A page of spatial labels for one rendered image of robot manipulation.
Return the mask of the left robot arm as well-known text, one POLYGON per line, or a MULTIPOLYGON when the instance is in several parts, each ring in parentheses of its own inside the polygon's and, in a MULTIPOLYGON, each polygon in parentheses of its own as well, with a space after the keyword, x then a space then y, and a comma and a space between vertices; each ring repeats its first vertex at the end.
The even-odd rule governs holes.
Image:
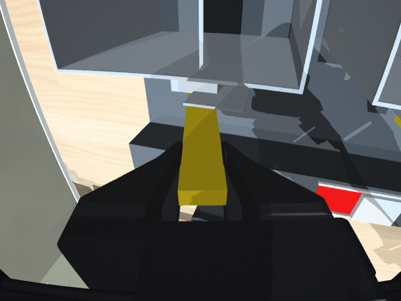
POLYGON ((191 221, 224 221, 224 217, 197 210, 193 213, 191 221))

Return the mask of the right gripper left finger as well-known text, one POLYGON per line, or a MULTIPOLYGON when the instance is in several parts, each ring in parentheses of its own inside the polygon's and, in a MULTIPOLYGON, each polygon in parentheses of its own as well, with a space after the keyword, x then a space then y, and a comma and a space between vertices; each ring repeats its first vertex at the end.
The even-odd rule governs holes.
POLYGON ((179 221, 182 151, 183 142, 177 141, 157 158, 80 197, 69 219, 103 216, 179 221))

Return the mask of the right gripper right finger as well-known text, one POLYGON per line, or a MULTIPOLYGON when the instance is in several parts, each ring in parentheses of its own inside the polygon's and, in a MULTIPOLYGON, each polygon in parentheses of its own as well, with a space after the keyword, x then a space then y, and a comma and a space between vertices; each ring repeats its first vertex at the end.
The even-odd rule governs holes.
POLYGON ((227 183, 224 221, 334 217, 324 197, 221 142, 227 183))

